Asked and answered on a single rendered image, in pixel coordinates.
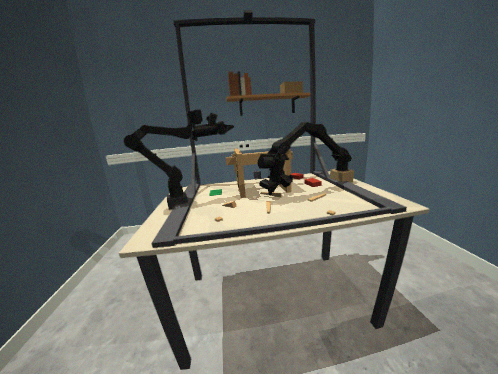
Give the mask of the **black metal overhead frame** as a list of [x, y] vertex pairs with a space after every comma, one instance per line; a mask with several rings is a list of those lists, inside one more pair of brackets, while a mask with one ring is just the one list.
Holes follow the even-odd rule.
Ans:
[[[185, 66], [183, 62], [183, 50], [181, 35], [179, 36], [180, 27], [190, 26], [208, 26], [208, 25], [235, 25], [235, 24], [291, 24], [291, 25], [309, 25], [309, 50], [310, 50], [310, 108], [311, 108], [311, 123], [316, 124], [316, 83], [315, 83], [315, 32], [314, 32], [315, 19], [309, 18], [276, 18], [276, 17], [253, 17], [252, 21], [244, 21], [243, 17], [240, 18], [207, 18], [207, 19], [189, 19], [189, 20], [174, 20], [176, 28], [177, 45], [182, 77], [182, 85], [184, 92], [184, 100], [186, 107], [187, 122], [189, 117], [187, 112], [190, 111], [189, 98], [187, 96], [187, 83], [185, 77]], [[181, 34], [181, 32], [180, 32]], [[182, 52], [182, 53], [181, 53]], [[183, 70], [184, 67], [184, 70]], [[186, 84], [186, 86], [185, 86]], [[188, 102], [187, 102], [188, 100]], [[193, 134], [190, 137], [191, 150], [192, 150], [192, 169], [191, 169], [191, 193], [195, 193], [195, 158], [196, 150]], [[193, 146], [194, 144], [194, 146]], [[310, 150], [310, 173], [315, 171], [315, 152], [324, 172], [326, 178], [330, 178], [323, 158], [320, 154], [316, 144], [316, 137], [311, 136], [311, 150]]]

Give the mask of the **tan wooden rail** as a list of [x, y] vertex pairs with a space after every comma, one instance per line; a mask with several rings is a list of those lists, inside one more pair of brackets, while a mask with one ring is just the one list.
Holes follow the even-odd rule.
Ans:
[[[260, 154], [267, 154], [268, 152], [260, 152], [260, 153], [249, 153], [242, 154], [243, 165], [252, 165], [258, 164], [258, 159]], [[291, 152], [291, 159], [293, 159], [293, 152]], [[235, 165], [236, 157], [226, 157], [226, 165]]]

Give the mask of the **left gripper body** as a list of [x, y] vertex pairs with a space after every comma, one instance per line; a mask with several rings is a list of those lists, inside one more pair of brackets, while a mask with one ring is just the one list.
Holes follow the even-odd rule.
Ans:
[[280, 173], [282, 174], [284, 172], [283, 169], [277, 170], [274, 168], [270, 168], [269, 171], [270, 171], [270, 175], [267, 178], [269, 178], [270, 180], [264, 179], [264, 180], [260, 181], [260, 183], [259, 183], [259, 186], [261, 186], [267, 190], [272, 189], [276, 185], [277, 182], [275, 182], [275, 181], [276, 181], [278, 174], [280, 174]]

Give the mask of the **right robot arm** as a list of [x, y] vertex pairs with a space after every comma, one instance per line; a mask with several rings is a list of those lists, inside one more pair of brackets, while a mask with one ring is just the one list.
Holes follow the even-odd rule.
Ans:
[[[146, 134], [161, 134], [161, 135], [172, 135], [183, 139], [189, 139], [193, 133], [193, 138], [195, 141], [197, 137], [206, 136], [205, 127], [201, 124], [202, 114], [201, 110], [194, 110], [187, 112], [189, 117], [189, 123], [186, 127], [179, 128], [167, 128], [167, 127], [157, 127], [157, 126], [148, 126], [142, 125], [137, 131], [135, 131], [131, 135], [127, 135], [124, 138], [124, 144], [128, 148], [141, 153], [144, 157], [162, 169], [169, 177], [168, 179], [168, 188], [170, 193], [170, 199], [183, 196], [183, 188], [180, 184], [180, 181], [183, 179], [183, 175], [176, 166], [170, 167], [167, 163], [165, 163], [162, 159], [153, 154], [144, 146], [144, 144], [140, 141]], [[210, 113], [207, 116], [206, 120], [208, 121], [208, 126], [217, 126], [216, 123], [217, 114]], [[193, 124], [194, 123], [194, 124]], [[188, 127], [188, 128], [187, 128]], [[191, 131], [194, 128], [195, 131]], [[141, 137], [141, 138], [139, 138]], [[162, 160], [162, 161], [161, 161]]]

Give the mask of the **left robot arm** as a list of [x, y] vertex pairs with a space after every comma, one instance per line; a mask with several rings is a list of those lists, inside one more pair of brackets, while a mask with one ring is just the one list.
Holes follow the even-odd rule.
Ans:
[[[352, 157], [350, 156], [348, 150], [340, 147], [326, 133], [326, 128], [324, 131], [323, 124], [313, 124], [309, 122], [301, 122], [286, 137], [274, 142], [272, 144], [272, 148], [267, 154], [260, 154], [260, 157], [258, 159], [258, 167], [260, 169], [274, 168], [277, 170], [282, 170], [285, 160], [289, 160], [286, 153], [290, 149], [291, 144], [296, 141], [304, 132], [308, 132], [311, 136], [320, 139], [332, 151], [331, 156], [333, 156], [335, 160], [337, 160], [337, 168], [335, 169], [336, 171], [350, 171], [349, 169], [347, 169], [347, 163], [351, 161]], [[274, 153], [272, 154], [271, 152]], [[275, 182], [281, 183], [283, 187], [286, 188], [291, 184], [291, 182], [293, 182], [293, 176], [285, 175], [284, 171], [282, 174], [278, 174]]]

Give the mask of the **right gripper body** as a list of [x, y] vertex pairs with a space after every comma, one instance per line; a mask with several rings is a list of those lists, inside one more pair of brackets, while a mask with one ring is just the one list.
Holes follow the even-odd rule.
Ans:
[[[218, 122], [217, 126], [208, 126], [206, 124], [204, 125], [204, 127], [205, 127], [206, 136], [215, 135], [215, 133], [225, 134], [224, 121]], [[217, 132], [217, 127], [218, 127], [218, 132]]]

